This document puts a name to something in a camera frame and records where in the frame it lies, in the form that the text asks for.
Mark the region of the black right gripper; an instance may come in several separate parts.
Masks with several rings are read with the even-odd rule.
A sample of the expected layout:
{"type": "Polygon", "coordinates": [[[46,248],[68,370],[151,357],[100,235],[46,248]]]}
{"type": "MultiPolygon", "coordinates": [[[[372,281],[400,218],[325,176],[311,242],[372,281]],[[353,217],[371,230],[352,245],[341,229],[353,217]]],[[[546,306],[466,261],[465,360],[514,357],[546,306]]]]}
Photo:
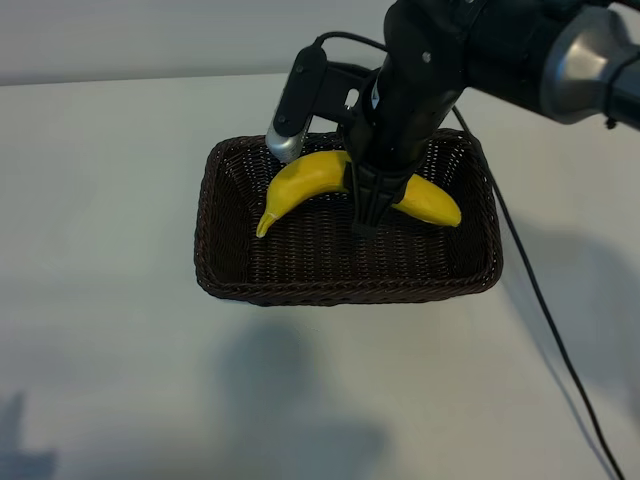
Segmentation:
{"type": "Polygon", "coordinates": [[[344,185],[354,203],[352,230],[375,236],[387,211],[405,195],[409,171],[466,87],[461,50],[387,54],[345,132],[354,160],[344,185]]]}

